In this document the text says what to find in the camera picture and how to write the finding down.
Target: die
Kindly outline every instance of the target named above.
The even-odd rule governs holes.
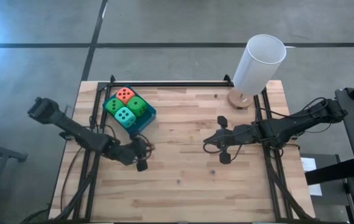
[[[118,120],[119,123],[125,128],[129,128],[136,120],[134,113],[127,107],[120,108],[114,115],[114,118],[116,118],[116,120]]]
[[[134,96],[135,96],[135,93],[132,90],[130,90],[129,88],[127,88],[127,87],[121,88],[116,93],[117,99],[122,101],[124,103],[124,105],[127,105],[128,101]]]
[[[113,98],[111,100],[109,100],[107,102],[107,104],[105,105],[105,109],[111,113],[113,116],[116,114],[116,112],[118,110],[120,110],[120,108],[124,107],[124,104],[122,101],[120,101],[117,98]]]
[[[146,111],[146,102],[138,96],[134,96],[127,104],[128,109],[130,109],[135,116],[140,117]]]

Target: white paper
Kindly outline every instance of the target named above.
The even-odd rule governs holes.
[[[301,158],[302,167],[304,171],[316,170],[316,163],[314,158]],[[320,184],[314,184],[308,186],[309,194],[315,196],[322,196],[322,190],[320,189]]]

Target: teal die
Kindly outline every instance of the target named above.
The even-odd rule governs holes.
[[[116,114],[120,108],[124,107],[124,103],[117,98],[109,100],[105,105],[106,110],[111,113],[113,116]]]
[[[116,112],[114,115],[114,118],[119,121],[123,127],[128,128],[131,125],[134,124],[136,117],[131,110],[129,110],[127,107],[122,107],[120,110]]]
[[[134,96],[127,104],[128,109],[130,109],[135,116],[140,117],[146,111],[146,102],[138,96]]]

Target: gray floor tile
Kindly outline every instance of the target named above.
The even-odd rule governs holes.
[[[90,43],[101,0],[0,0],[0,43]]]
[[[354,42],[352,0],[109,0],[99,42]]]
[[[97,49],[89,80],[221,80],[233,76],[243,49]],[[334,91],[354,87],[354,48],[288,49],[273,79],[284,85],[291,112],[316,97],[334,98]],[[320,124],[313,131],[325,127]],[[342,123],[321,134],[304,134],[302,152],[339,154],[352,152]]]
[[[19,223],[50,203],[65,141],[29,118],[37,96],[73,106],[88,49],[0,49],[0,145],[29,155],[10,159],[0,184],[0,221]]]

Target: lamp base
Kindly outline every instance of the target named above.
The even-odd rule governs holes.
[[[228,93],[228,103],[237,110],[246,109],[253,102],[253,96],[244,95],[236,88],[232,88]]]

